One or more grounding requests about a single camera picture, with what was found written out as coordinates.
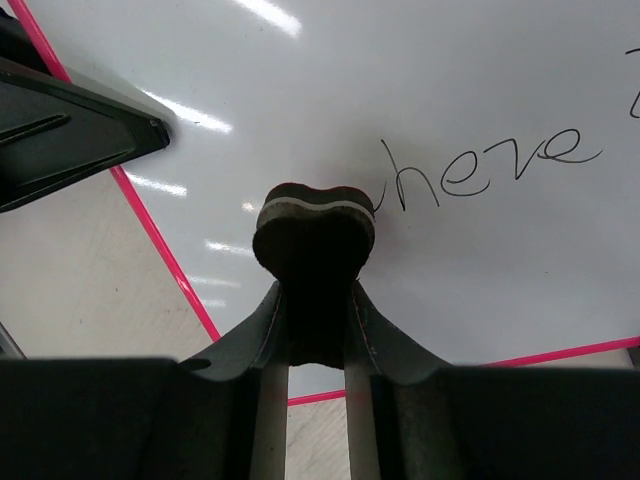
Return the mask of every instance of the pink border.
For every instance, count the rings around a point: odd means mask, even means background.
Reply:
[[[27,34],[29,35],[29,38],[31,38],[31,41],[36,47],[36,50],[38,50],[38,53],[40,53],[42,60],[51,71],[51,74],[54,77],[58,78],[59,80],[63,80],[65,82],[71,83],[71,78],[69,77],[66,70],[62,66],[62,63],[60,63],[60,61],[58,60],[58,57],[53,51],[51,44],[48,42],[47,38],[44,36],[44,33],[38,26],[35,18],[31,14],[31,11],[27,7],[25,1],[24,0],[7,0],[7,1],[9,3],[9,6],[13,9],[14,13],[18,17],[18,20],[20,20],[20,23],[26,30]],[[112,168],[111,173],[115,178],[116,182],[118,183],[120,190],[122,190],[122,193],[124,194],[125,198],[129,202],[129,205],[131,205],[131,208],[138,216],[138,220],[140,220],[140,223],[142,223],[142,226],[146,230],[147,235],[149,235],[149,238],[151,238],[151,241],[153,242],[156,249],[158,250],[158,253],[160,253],[160,256],[162,257],[167,267],[169,268],[169,271],[171,272],[176,282],[178,283],[178,286],[180,287],[184,295],[187,297],[187,300],[191,304],[191,307],[193,308],[194,312],[200,319],[202,326],[205,328],[205,330],[207,331],[211,339],[215,342],[220,338],[220,333],[218,332],[218,329],[216,328],[213,321],[211,320],[211,317],[209,317],[209,314],[207,313],[206,309],[202,305],[202,302],[200,302],[200,299],[198,298],[195,291],[193,290],[193,287],[187,280],[187,277],[182,271],[182,269],[180,268],[180,265],[178,265],[178,262],[173,256],[173,254],[171,253],[171,250],[169,250],[169,247],[164,241],[164,239],[162,238],[162,235],[160,234],[158,227],[153,222],[151,215],[149,214],[146,207],[142,203],[142,200],[136,193],[135,188],[129,181],[129,178],[127,177],[126,173],[124,172],[122,167]],[[639,345],[640,345],[640,337],[633,337],[633,338],[626,338],[622,340],[614,340],[611,342],[597,343],[595,345],[587,345],[584,347],[558,350],[556,352],[548,352],[548,353],[541,353],[538,355],[531,355],[527,357],[514,358],[511,360],[503,360],[500,362],[492,363],[490,365],[511,366],[511,367],[531,365],[535,363],[559,360],[562,358],[575,357],[579,355],[587,355],[591,353],[605,352],[608,350],[616,350],[619,348],[636,347]],[[325,392],[325,393],[320,393],[316,395],[307,395],[304,397],[291,398],[289,399],[289,405],[290,406],[303,405],[305,403],[320,402],[323,400],[332,400],[335,398],[342,398],[344,397],[344,394],[345,394],[344,390],[336,390],[333,392]]]

